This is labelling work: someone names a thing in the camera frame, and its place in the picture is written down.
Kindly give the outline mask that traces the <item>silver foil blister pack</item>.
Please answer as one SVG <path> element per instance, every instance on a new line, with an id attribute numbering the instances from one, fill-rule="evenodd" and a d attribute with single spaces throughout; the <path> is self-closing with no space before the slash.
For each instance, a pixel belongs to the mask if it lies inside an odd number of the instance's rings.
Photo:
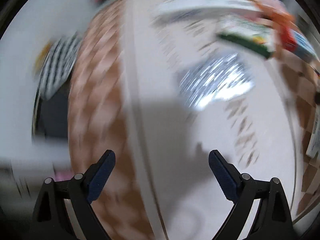
<path id="1" fill-rule="evenodd" d="M 242 96 L 254 86 L 249 66 L 235 51 L 213 53 L 182 71 L 178 82 L 181 103 L 193 111 Z"/>

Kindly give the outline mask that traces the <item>green white medicine box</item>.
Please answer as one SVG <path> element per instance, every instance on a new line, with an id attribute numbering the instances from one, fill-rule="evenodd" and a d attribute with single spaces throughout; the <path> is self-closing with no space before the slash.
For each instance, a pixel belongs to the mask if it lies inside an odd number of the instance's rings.
<path id="1" fill-rule="evenodd" d="M 217 22 L 216 36 L 241 45 L 265 59 L 269 59 L 276 51 L 272 28 L 240 16 L 221 16 Z"/>

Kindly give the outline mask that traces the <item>black folding chair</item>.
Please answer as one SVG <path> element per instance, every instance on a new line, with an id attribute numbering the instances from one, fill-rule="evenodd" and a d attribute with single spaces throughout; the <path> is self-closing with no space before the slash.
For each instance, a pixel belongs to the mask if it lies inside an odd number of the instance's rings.
<path id="1" fill-rule="evenodd" d="M 68 97 L 71 80 L 67 81 L 49 99 L 43 100 L 36 91 L 31 132 L 32 137 L 43 139 L 68 139 Z"/>

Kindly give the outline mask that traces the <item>black white checkered cloth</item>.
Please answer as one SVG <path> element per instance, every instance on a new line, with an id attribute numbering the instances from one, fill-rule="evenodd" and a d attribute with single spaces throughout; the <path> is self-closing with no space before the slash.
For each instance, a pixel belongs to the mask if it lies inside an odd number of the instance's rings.
<path id="1" fill-rule="evenodd" d="M 49 100 L 68 80 L 81 45 L 82 36 L 62 36 L 54 41 L 44 58 L 40 71 L 39 94 L 42 100 Z"/>

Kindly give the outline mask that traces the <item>checkered brown table mat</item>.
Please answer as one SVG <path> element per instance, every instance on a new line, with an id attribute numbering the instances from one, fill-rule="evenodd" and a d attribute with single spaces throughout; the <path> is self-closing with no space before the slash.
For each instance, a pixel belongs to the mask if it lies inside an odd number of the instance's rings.
<path id="1" fill-rule="evenodd" d="M 116 165 L 92 203 L 113 239 L 211 239 L 227 200 L 208 165 L 211 150 L 259 180 L 278 177 L 295 224 L 319 204 L 319 155 L 307 149 L 316 121 L 317 75 L 282 48 L 279 21 L 296 30 L 279 0 L 248 0 L 258 16 L 219 13 L 163 18 L 173 0 L 111 0 L 91 20 L 71 79 L 68 142 L 84 172 L 106 150 Z M 274 30 L 269 58 L 216 36 L 221 16 Z M 181 103 L 180 73 L 218 51 L 235 51 L 255 86 L 202 111 Z"/>

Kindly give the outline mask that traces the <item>pink suitcase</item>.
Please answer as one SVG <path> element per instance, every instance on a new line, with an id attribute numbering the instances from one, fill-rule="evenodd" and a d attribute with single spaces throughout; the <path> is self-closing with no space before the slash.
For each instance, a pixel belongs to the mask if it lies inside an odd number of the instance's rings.
<path id="1" fill-rule="evenodd" d="M 55 181 L 70 180 L 73 177 L 73 172 L 70 170 L 55 171 Z"/>

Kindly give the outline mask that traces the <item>long white paper box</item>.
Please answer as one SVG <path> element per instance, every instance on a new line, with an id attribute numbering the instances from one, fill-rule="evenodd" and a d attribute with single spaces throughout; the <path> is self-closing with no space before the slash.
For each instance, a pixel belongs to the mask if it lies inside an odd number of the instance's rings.
<path id="1" fill-rule="evenodd" d="M 196 15 L 209 17 L 219 13 L 258 16 L 261 10 L 248 0 L 173 0 L 157 5 L 155 13 L 163 18 Z"/>

